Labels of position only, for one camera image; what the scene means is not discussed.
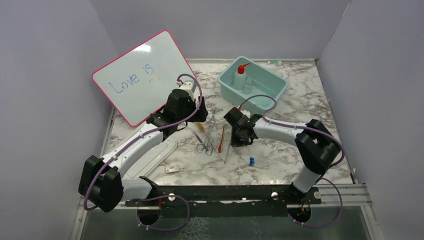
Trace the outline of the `metal tweezers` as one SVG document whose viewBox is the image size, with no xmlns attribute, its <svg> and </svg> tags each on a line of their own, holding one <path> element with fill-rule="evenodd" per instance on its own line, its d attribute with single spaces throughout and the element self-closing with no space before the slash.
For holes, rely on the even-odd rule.
<svg viewBox="0 0 424 240">
<path fill-rule="evenodd" d="M 199 144 L 203 144 L 204 142 L 202 141 L 202 139 L 195 132 L 193 132 L 193 133 L 194 133 L 196 139 L 198 140 Z"/>
</svg>

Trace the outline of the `small clear glass beaker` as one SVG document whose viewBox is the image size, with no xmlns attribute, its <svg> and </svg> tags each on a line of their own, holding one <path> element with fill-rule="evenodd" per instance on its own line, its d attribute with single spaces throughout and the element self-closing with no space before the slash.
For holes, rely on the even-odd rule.
<svg viewBox="0 0 424 240">
<path fill-rule="evenodd" d="M 252 91 L 253 79 L 251 77 L 246 77 L 242 92 L 246 95 L 249 95 Z"/>
</svg>

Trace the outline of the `white wash bottle red cap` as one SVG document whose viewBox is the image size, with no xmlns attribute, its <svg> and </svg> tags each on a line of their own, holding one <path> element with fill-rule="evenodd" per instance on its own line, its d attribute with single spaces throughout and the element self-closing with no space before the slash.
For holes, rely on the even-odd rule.
<svg viewBox="0 0 424 240">
<path fill-rule="evenodd" d="M 245 84 L 246 79 L 247 79 L 247 74 L 246 74 L 245 68 L 249 64 L 250 63 L 246 63 L 246 64 L 238 66 L 236 72 L 234 73 L 234 82 L 233 82 L 234 89 L 236 89 L 236 90 L 242 90 L 243 89 L 244 84 Z"/>
</svg>

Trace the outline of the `brown test tube brush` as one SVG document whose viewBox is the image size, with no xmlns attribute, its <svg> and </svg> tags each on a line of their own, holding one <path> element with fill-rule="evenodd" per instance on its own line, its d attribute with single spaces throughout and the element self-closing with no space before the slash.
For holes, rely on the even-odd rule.
<svg viewBox="0 0 424 240">
<path fill-rule="evenodd" d="M 206 129 L 205 129 L 205 127 L 204 127 L 204 125 L 203 125 L 202 122 L 195 122 L 195 124 L 196 124 L 196 127 L 198 128 L 198 130 L 201 133 L 205 133 L 206 132 Z"/>
</svg>

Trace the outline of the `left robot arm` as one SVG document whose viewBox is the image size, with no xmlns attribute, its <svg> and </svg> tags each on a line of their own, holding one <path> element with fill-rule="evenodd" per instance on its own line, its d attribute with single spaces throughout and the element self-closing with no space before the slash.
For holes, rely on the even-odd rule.
<svg viewBox="0 0 424 240">
<path fill-rule="evenodd" d="M 204 123 L 208 116 L 205 98 L 198 100 L 188 90 L 174 89 L 167 102 L 152 113 L 145 124 L 123 145 L 102 157 L 91 155 L 83 165 L 78 193 L 87 211 L 100 208 L 105 213 L 119 202 L 134 199 L 122 178 L 141 157 L 177 132 L 181 123 Z"/>
</svg>

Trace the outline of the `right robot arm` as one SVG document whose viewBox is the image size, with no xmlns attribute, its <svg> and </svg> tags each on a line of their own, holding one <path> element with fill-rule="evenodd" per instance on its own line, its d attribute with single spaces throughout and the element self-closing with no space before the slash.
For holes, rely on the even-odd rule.
<svg viewBox="0 0 424 240">
<path fill-rule="evenodd" d="M 297 147 L 303 167 L 285 193 L 296 204 L 308 198 L 309 190 L 342 150 L 340 142 L 317 119 L 294 124 L 260 114 L 248 117 L 236 107 L 226 113 L 224 119 L 231 126 L 230 144 L 233 147 L 251 145 L 256 139 L 275 140 Z"/>
</svg>

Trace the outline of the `red orange spatula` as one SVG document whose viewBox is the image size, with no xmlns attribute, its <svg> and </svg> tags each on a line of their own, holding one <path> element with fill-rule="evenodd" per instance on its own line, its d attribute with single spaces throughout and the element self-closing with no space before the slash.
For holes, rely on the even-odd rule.
<svg viewBox="0 0 424 240">
<path fill-rule="evenodd" d="M 226 126 L 224 125 L 222 127 L 222 131 L 221 131 L 221 138 L 220 138 L 220 142 L 219 142 L 219 146 L 218 146 L 218 153 L 221 153 L 223 151 L 223 143 L 224 143 L 224 138 L 225 138 L 225 130 L 226 130 Z"/>
</svg>

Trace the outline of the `blue capped test tubes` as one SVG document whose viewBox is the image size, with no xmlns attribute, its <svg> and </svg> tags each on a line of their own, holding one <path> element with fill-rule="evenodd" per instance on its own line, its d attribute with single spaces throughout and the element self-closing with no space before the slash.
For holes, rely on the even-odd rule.
<svg viewBox="0 0 424 240">
<path fill-rule="evenodd" d="M 249 159 L 249 166 L 256 168 L 267 168 L 269 166 L 267 161 L 256 161 L 254 157 Z"/>
</svg>

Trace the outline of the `pink framed whiteboard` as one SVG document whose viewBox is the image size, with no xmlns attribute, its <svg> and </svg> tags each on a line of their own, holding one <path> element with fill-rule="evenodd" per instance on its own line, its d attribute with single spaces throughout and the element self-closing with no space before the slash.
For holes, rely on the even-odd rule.
<svg viewBox="0 0 424 240">
<path fill-rule="evenodd" d="M 163 30 L 91 75 L 94 83 L 131 127 L 163 106 L 181 74 L 193 75 L 168 30 Z"/>
</svg>

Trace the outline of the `teal plastic bin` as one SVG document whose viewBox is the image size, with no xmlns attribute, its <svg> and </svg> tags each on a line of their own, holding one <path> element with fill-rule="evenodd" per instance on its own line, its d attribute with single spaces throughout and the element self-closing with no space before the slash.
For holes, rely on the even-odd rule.
<svg viewBox="0 0 424 240">
<path fill-rule="evenodd" d="M 251 81 L 248 94 L 243 91 L 244 84 L 240 84 L 241 89 L 237 89 L 234 84 L 238 68 L 242 65 L 244 65 L 246 79 Z M 255 96 L 244 103 L 241 108 L 251 114 L 262 114 L 270 109 L 274 105 L 273 100 L 278 100 L 289 86 L 289 82 L 285 78 L 245 56 L 237 57 L 217 77 L 217 81 L 221 85 L 222 97 L 236 107 L 247 98 Z"/>
</svg>

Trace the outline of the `small white card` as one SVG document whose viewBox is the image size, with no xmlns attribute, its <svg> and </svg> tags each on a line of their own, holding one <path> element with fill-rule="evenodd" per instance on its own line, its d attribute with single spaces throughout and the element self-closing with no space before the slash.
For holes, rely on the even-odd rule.
<svg viewBox="0 0 424 240">
<path fill-rule="evenodd" d="M 179 167 L 179 165 L 178 165 L 178 164 L 167 165 L 167 166 L 165 167 L 165 172 L 166 172 L 167 174 L 175 173 L 175 172 L 179 172 L 179 171 L 180 171 L 180 167 Z"/>
</svg>

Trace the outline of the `white plastic lid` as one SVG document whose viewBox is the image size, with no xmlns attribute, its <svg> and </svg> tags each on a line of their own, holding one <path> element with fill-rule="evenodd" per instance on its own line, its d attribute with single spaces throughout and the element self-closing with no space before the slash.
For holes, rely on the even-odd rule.
<svg viewBox="0 0 424 240">
<path fill-rule="evenodd" d="M 138 159 L 126 172 L 123 179 L 137 179 L 147 177 L 153 172 L 171 153 L 175 151 L 178 143 L 174 138 L 170 138 L 161 144 L 153 147 L 140 159 Z"/>
</svg>

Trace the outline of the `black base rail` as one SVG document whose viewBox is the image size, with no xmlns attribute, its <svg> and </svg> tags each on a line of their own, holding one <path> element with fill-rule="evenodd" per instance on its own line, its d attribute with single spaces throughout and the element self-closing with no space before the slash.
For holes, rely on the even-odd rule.
<svg viewBox="0 0 424 240">
<path fill-rule="evenodd" d="M 287 217 L 288 206 L 319 205 L 317 187 L 298 193 L 291 185 L 157 185 L 146 199 L 125 206 L 163 218 Z"/>
</svg>

